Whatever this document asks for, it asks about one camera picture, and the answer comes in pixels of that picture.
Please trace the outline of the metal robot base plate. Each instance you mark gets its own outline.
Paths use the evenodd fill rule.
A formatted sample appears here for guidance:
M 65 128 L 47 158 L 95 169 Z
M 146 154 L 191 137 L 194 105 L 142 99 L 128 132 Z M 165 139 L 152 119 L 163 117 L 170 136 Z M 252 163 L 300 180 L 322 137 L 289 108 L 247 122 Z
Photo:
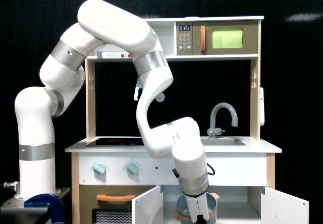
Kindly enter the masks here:
M 56 189 L 55 195 L 63 201 L 71 193 L 70 188 Z M 27 199 L 19 195 L 4 202 L 1 206 L 1 223 L 51 223 L 48 207 L 24 208 Z

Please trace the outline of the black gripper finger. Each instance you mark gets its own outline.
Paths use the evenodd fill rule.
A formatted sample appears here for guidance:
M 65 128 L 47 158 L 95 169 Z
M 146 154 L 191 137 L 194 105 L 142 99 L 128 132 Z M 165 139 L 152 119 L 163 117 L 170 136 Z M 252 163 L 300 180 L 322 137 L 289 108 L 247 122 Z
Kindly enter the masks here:
M 197 216 L 196 224 L 204 224 L 203 215 L 198 215 Z

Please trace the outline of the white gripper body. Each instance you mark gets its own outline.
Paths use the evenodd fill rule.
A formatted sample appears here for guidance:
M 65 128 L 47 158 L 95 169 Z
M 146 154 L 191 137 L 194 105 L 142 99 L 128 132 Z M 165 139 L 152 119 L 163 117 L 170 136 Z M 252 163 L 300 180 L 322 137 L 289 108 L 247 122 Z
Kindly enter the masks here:
M 207 195 L 201 194 L 198 197 L 184 195 L 189 209 L 190 218 L 193 223 L 196 223 L 197 216 L 203 215 L 204 221 L 209 220 Z

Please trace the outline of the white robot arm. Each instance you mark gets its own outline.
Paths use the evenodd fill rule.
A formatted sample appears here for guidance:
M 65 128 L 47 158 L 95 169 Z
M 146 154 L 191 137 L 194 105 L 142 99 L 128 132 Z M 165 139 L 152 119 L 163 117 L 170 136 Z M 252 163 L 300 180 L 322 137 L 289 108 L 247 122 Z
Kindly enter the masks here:
M 151 128 L 147 111 L 152 101 L 173 82 L 162 45 L 141 18 L 102 0 L 87 0 L 40 69 L 41 87 L 28 87 L 15 99 L 19 136 L 20 196 L 29 199 L 53 194 L 55 184 L 55 133 L 52 120 L 73 101 L 85 80 L 82 63 L 97 47 L 112 44 L 132 56 L 142 94 L 136 110 L 144 146 L 153 158 L 172 155 L 181 191 L 191 219 L 208 218 L 208 172 L 199 127 L 182 118 Z

